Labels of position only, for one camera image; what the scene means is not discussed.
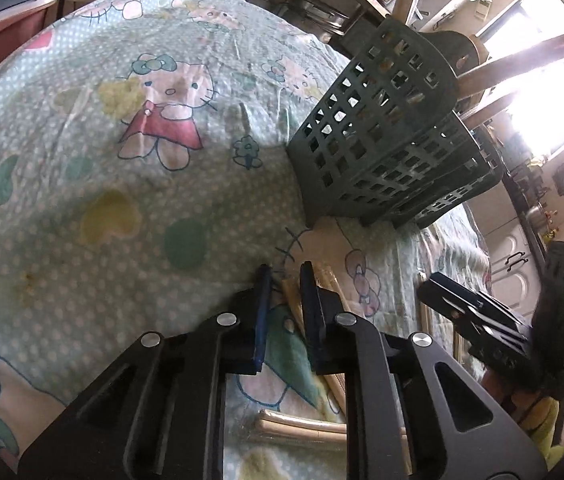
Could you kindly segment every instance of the wooden chopstick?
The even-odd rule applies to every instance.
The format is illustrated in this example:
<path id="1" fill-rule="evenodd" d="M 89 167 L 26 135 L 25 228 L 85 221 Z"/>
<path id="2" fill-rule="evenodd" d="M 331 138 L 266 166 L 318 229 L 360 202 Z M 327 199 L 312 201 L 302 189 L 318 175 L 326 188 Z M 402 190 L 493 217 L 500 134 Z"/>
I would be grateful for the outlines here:
<path id="1" fill-rule="evenodd" d="M 495 117 L 501 111 L 506 110 L 511 103 L 518 96 L 518 91 L 515 90 L 511 93 L 505 94 L 502 97 L 490 101 L 486 104 L 479 104 L 471 110 L 467 110 L 460 116 L 460 120 L 468 130 L 473 130 L 480 126 L 480 124 Z"/>
<path id="2" fill-rule="evenodd" d="M 347 425 L 341 422 L 327 422 L 325 420 L 315 420 L 314 418 L 285 415 L 284 413 L 274 412 L 273 410 L 260 410 L 258 418 L 275 422 L 277 424 L 294 426 L 295 428 L 305 428 L 306 430 L 327 431 L 329 433 L 347 433 Z"/>
<path id="3" fill-rule="evenodd" d="M 457 78 L 457 99 L 464 99 L 507 79 L 564 58 L 564 34 L 525 50 L 488 61 Z"/>

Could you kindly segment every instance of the hello kitty tablecloth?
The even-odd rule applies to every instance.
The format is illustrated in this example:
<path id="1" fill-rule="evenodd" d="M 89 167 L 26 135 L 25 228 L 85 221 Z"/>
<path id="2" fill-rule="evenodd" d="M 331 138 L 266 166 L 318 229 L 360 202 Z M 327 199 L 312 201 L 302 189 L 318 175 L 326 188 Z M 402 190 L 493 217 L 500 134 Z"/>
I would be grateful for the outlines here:
<path id="1" fill-rule="evenodd" d="M 399 335 L 417 329 L 419 267 L 485 287 L 462 207 L 422 231 L 304 226 L 284 146 L 346 63 L 242 0 L 98 0 L 0 65 L 0 456 L 12 468 L 142 332 L 193 329 L 263 262 L 277 281 L 326 262 Z M 342 420 L 279 293 L 268 323 L 262 373 L 228 380 L 224 476 L 343 479 L 342 452 L 248 438 L 262 407 Z M 450 347 L 448 323 L 434 336 Z"/>

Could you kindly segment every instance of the chopsticks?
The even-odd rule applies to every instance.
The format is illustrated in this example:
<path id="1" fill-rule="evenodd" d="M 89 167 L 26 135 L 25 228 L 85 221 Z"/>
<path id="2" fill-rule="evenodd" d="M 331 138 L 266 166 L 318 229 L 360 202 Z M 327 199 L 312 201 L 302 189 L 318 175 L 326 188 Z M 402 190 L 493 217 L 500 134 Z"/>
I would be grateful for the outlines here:
<path id="1" fill-rule="evenodd" d="M 499 97 L 498 99 L 492 100 L 489 103 L 479 104 L 475 108 L 463 113 L 460 116 L 460 120 L 464 123 L 467 130 L 473 130 L 480 124 L 488 121 L 492 117 L 495 117 L 501 111 L 506 110 L 509 106 L 511 106 L 517 96 L 518 91 L 515 90 Z"/>
<path id="2" fill-rule="evenodd" d="M 347 442 L 347 425 L 337 422 L 324 422 L 312 418 L 284 415 L 271 410 L 261 410 L 255 419 L 255 429 L 262 435 L 282 437 L 300 442 L 316 442 L 343 445 Z M 411 454 L 405 428 L 400 428 L 402 458 L 410 474 Z"/>
<path id="3" fill-rule="evenodd" d="M 507 79 L 564 58 L 564 34 L 509 56 L 488 61 L 457 78 L 457 99 L 470 97 Z"/>

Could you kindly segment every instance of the grid holes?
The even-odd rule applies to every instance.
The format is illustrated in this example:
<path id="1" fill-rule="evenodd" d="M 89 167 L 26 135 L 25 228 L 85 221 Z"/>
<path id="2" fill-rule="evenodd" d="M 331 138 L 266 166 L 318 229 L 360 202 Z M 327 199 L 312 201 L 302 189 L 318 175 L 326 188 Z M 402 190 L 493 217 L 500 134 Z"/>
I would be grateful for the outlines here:
<path id="1" fill-rule="evenodd" d="M 355 106 L 360 102 L 360 94 L 356 90 L 353 91 L 353 94 L 348 98 L 348 104 L 351 108 L 355 108 Z"/>
<path id="2" fill-rule="evenodd" d="M 360 120 L 364 120 L 371 116 L 371 113 L 366 109 L 365 106 L 361 107 L 356 114 L 356 117 Z"/>
<path id="3" fill-rule="evenodd" d="M 422 164 L 415 167 L 415 171 L 422 173 L 423 171 L 428 170 L 428 168 L 430 168 L 430 164 L 428 162 L 422 162 Z"/>
<path id="4" fill-rule="evenodd" d="M 403 56 L 408 49 L 409 44 L 404 40 L 400 40 L 393 50 L 398 56 Z"/>
<path id="5" fill-rule="evenodd" d="M 375 168 L 372 171 L 373 176 L 382 176 L 383 174 L 386 173 L 387 169 L 388 168 L 386 166 L 383 166 L 382 164 L 380 164 L 377 168 Z"/>
<path id="6" fill-rule="evenodd" d="M 356 143 L 353 146 L 349 148 L 349 150 L 356 158 L 356 160 L 362 158 L 362 156 L 366 153 L 366 148 L 364 147 L 364 144 L 360 142 L 359 139 L 356 141 Z"/>
<path id="7" fill-rule="evenodd" d="M 394 153 L 391 158 L 395 161 L 395 162 L 400 162 L 405 156 L 409 155 L 409 152 L 407 152 L 406 150 L 400 150 L 397 153 Z"/>
<path id="8" fill-rule="evenodd" d="M 382 52 L 382 50 L 374 45 L 368 50 L 367 54 L 371 59 L 375 59 L 380 52 Z"/>
<path id="9" fill-rule="evenodd" d="M 411 59 L 409 59 L 409 66 L 414 70 L 419 70 L 422 66 L 422 57 L 420 54 L 416 54 Z"/>
<path id="10" fill-rule="evenodd" d="M 391 98 L 389 97 L 389 92 L 387 92 L 384 88 L 380 88 L 376 92 L 376 95 L 373 96 L 373 100 L 382 107 L 385 106 Z"/>
<path id="11" fill-rule="evenodd" d="M 399 70 L 398 73 L 393 76 L 393 79 L 391 79 L 391 83 L 393 83 L 393 87 L 396 90 L 402 88 L 408 81 L 409 76 L 407 76 L 402 70 Z"/>
<path id="12" fill-rule="evenodd" d="M 362 86 L 366 88 L 367 86 L 369 85 L 373 86 L 376 83 L 377 83 L 377 79 L 372 75 L 368 75 L 364 78 L 364 81 L 362 82 Z"/>
<path id="13" fill-rule="evenodd" d="M 315 157 L 315 165 L 318 167 L 319 170 L 321 170 L 326 165 L 326 160 L 324 158 L 324 155 L 319 153 L 318 156 Z"/>
<path id="14" fill-rule="evenodd" d="M 331 173 L 327 171 L 325 174 L 323 174 L 322 182 L 324 183 L 324 187 L 329 187 L 331 184 L 333 184 L 333 177 L 331 176 Z"/>
<path id="15" fill-rule="evenodd" d="M 431 88 L 435 88 L 440 82 L 440 80 L 438 80 L 438 75 L 435 72 L 429 72 L 428 75 L 424 78 L 424 81 Z"/>
<path id="16" fill-rule="evenodd" d="M 345 91 L 347 91 L 347 88 L 350 88 L 350 86 L 351 86 L 351 81 L 344 78 L 340 83 L 340 92 L 344 93 Z"/>
<path id="17" fill-rule="evenodd" d="M 338 161 L 335 163 L 335 167 L 338 169 L 340 174 L 343 174 L 345 171 L 348 170 L 348 162 L 346 157 L 341 156 Z"/>
<path id="18" fill-rule="evenodd" d="M 437 142 L 435 142 L 434 140 L 432 140 L 430 143 L 428 143 L 426 146 L 424 146 L 424 151 L 427 152 L 427 153 L 433 153 L 439 147 L 440 147 L 440 145 Z"/>
<path id="19" fill-rule="evenodd" d="M 345 137 L 348 137 L 355 132 L 356 131 L 353 129 L 353 123 L 345 124 L 345 126 L 342 128 L 342 135 L 344 135 Z"/>
<path id="20" fill-rule="evenodd" d="M 330 108 L 333 108 L 338 103 L 338 98 L 335 97 L 335 94 L 331 94 L 329 96 L 328 101 L 326 101 L 326 105 Z"/>
<path id="21" fill-rule="evenodd" d="M 397 170 L 392 171 L 391 173 L 387 174 L 384 176 L 385 180 L 395 180 L 396 178 L 398 178 L 401 175 L 401 173 Z"/>
<path id="22" fill-rule="evenodd" d="M 368 131 L 368 136 L 371 137 L 373 142 L 377 142 L 382 139 L 382 126 L 380 126 L 379 123 L 376 123 L 376 125 Z"/>
<path id="23" fill-rule="evenodd" d="M 338 152 L 339 148 L 340 145 L 338 144 L 338 139 L 333 139 L 327 146 L 327 149 L 329 150 L 329 153 L 331 153 L 331 155 L 335 155 Z"/>
<path id="24" fill-rule="evenodd" d="M 404 118 L 402 110 L 397 106 L 389 108 L 386 113 L 386 119 L 391 123 L 391 126 L 399 123 Z"/>
<path id="25" fill-rule="evenodd" d="M 390 69 L 393 68 L 393 65 L 395 63 L 393 62 L 393 59 L 389 58 L 389 57 L 385 57 L 380 64 L 378 64 L 377 69 L 380 71 L 380 74 L 386 74 L 387 72 L 389 72 Z"/>

